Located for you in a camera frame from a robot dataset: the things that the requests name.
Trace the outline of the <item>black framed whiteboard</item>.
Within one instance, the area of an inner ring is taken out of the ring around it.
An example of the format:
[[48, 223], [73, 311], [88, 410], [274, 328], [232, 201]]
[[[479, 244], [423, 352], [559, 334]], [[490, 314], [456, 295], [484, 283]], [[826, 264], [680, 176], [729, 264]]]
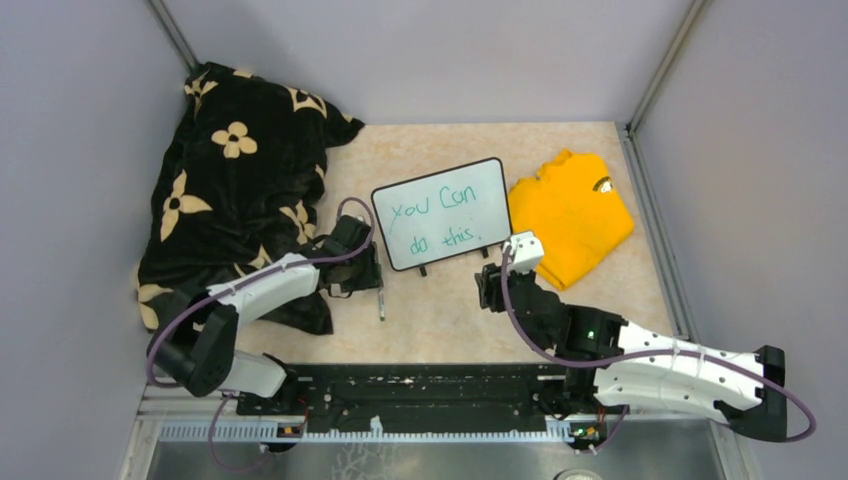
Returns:
[[491, 157], [371, 193], [395, 271], [497, 245], [512, 235], [504, 166]]

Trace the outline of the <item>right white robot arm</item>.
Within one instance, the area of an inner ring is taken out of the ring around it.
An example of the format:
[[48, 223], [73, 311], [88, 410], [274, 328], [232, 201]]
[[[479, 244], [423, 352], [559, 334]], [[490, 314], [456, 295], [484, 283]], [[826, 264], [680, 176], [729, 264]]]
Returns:
[[661, 335], [612, 312], [565, 304], [537, 285], [534, 273], [505, 274], [493, 263], [474, 280], [482, 309], [507, 313], [532, 351], [578, 370], [563, 385], [572, 410], [665, 409], [698, 414], [747, 438], [788, 441], [782, 349], [732, 352]]

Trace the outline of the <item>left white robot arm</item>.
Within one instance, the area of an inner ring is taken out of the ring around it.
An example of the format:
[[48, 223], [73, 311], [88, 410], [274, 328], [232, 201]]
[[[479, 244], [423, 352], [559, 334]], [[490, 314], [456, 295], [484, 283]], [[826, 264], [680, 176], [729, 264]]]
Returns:
[[318, 244], [306, 244], [244, 277], [190, 295], [187, 308], [154, 334], [147, 349], [148, 375], [161, 371], [171, 378], [171, 387], [195, 397], [215, 391], [252, 394], [277, 414], [292, 411], [300, 388], [287, 379], [285, 364], [270, 354], [238, 350], [238, 333], [273, 310], [333, 284], [375, 287], [373, 233], [365, 221], [341, 215]]

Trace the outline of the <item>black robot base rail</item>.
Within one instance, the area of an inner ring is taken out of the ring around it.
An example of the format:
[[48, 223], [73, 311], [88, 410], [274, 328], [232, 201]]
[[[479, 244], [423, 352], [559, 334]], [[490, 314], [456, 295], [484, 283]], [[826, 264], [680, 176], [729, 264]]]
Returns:
[[271, 397], [238, 392], [241, 417], [292, 416], [283, 438], [370, 434], [413, 441], [549, 435], [579, 450], [615, 434], [622, 408], [593, 396], [592, 376], [518, 364], [292, 365]]

